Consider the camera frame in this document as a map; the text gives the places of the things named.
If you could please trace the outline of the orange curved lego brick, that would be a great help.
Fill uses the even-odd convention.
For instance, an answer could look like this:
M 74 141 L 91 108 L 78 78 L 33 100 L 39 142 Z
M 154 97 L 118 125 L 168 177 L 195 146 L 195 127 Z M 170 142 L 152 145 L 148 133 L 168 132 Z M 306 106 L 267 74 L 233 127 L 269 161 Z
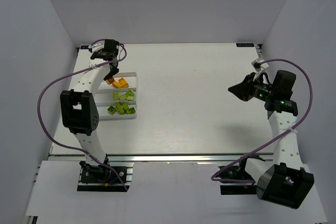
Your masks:
M 106 83 L 109 84 L 109 85 L 111 85 L 113 82 L 115 82 L 114 77 L 111 77 L 111 78 L 106 80 Z

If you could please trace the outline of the light green lego brick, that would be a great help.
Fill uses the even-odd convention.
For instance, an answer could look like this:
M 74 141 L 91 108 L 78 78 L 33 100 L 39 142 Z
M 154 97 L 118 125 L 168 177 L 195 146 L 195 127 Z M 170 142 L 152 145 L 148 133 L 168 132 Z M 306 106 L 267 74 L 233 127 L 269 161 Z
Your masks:
M 129 90 L 125 93 L 125 95 L 126 95 L 127 97 L 135 97 L 135 91 L 134 91 L 133 89 L 129 89 Z
M 119 101 L 119 92 L 113 92 L 112 93 L 112 99 L 113 101 Z

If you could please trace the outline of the pale green lego brick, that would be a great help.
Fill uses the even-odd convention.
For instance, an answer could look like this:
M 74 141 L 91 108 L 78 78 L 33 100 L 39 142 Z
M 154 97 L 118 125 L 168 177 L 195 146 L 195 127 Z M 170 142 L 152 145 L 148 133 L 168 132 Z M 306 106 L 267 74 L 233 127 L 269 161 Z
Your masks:
M 126 101 L 128 99 L 128 96 L 126 94 L 119 95 L 120 101 Z

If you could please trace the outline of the small dark green lego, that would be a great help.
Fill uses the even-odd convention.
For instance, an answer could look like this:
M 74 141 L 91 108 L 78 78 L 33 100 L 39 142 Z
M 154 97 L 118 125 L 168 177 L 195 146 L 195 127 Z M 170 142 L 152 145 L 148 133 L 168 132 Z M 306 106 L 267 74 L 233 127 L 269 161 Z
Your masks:
M 108 108 L 107 108 L 107 111 L 108 111 L 108 113 L 109 114 L 115 114 L 115 112 L 116 112 L 116 108 L 114 107 L 114 106 L 109 106 Z

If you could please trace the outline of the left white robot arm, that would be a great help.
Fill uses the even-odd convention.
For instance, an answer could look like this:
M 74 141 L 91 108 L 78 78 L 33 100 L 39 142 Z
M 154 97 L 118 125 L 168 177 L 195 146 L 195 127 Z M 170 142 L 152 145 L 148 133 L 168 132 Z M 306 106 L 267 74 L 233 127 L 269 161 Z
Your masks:
M 60 95 L 62 123 L 78 140 L 85 152 L 85 164 L 90 166 L 107 162 L 96 131 L 99 112 L 95 94 L 103 81 L 119 72 L 119 47 L 120 43 L 113 39 L 106 39 L 102 48 L 89 46 L 88 69 L 73 88 Z

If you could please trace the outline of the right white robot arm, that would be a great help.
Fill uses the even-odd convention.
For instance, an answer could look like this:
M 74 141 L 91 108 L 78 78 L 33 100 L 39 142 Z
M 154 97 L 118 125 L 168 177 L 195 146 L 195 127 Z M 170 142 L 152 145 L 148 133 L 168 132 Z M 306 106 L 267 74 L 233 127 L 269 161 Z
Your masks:
M 304 169 L 293 128 L 298 116 L 297 104 L 291 100 L 295 81 L 296 75 L 285 70 L 277 71 L 273 83 L 264 83 L 252 72 L 228 88 L 244 102 L 256 98 L 265 103 L 272 135 L 277 138 L 272 162 L 253 154 L 232 168 L 228 177 L 252 179 L 259 199 L 292 209 L 301 206 L 314 184 L 314 176 Z

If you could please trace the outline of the long orange lego brick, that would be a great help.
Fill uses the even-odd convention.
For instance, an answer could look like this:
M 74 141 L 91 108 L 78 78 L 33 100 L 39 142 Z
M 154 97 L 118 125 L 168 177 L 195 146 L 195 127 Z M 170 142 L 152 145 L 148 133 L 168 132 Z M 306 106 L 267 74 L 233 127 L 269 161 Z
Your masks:
M 122 85 L 119 83 L 119 82 L 117 82 L 117 81 L 114 81 L 114 82 L 112 82 L 112 85 L 115 87 L 115 88 L 122 88 Z

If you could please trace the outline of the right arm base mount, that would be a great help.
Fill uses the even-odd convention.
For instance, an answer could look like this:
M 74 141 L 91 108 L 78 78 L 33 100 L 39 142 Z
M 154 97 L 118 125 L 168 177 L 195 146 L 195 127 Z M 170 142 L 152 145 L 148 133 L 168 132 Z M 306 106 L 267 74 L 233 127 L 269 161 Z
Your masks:
M 221 195 L 256 195 L 256 183 L 245 171 L 246 161 L 236 163 L 215 177 L 220 180 Z

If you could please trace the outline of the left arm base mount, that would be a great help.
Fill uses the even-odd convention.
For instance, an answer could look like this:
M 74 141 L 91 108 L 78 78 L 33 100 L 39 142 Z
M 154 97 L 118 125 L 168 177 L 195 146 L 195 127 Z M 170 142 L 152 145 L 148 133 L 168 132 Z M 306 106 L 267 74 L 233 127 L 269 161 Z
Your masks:
M 118 176 L 129 189 L 130 179 L 127 179 L 129 167 L 113 166 L 116 175 L 110 169 L 103 166 L 92 166 L 85 161 L 79 162 L 81 170 L 78 179 L 77 191 L 79 192 L 126 192 Z

